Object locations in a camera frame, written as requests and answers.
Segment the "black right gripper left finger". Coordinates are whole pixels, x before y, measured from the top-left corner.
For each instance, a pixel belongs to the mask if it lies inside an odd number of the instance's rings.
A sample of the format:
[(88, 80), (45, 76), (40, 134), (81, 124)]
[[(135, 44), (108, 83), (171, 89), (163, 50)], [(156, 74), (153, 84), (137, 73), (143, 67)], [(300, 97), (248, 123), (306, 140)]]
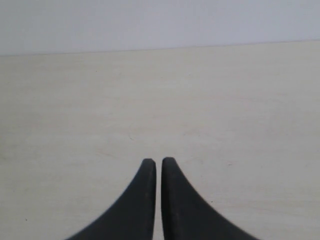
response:
[(71, 240), (151, 240), (157, 189), (156, 163), (146, 158), (122, 195)]

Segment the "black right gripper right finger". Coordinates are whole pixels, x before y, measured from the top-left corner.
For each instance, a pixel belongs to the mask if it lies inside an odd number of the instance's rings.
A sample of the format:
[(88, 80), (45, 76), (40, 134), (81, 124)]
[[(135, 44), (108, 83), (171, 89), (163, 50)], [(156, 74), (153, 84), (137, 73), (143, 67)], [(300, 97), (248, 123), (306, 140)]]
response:
[(161, 217), (165, 240), (256, 239), (213, 209), (173, 157), (162, 160)]

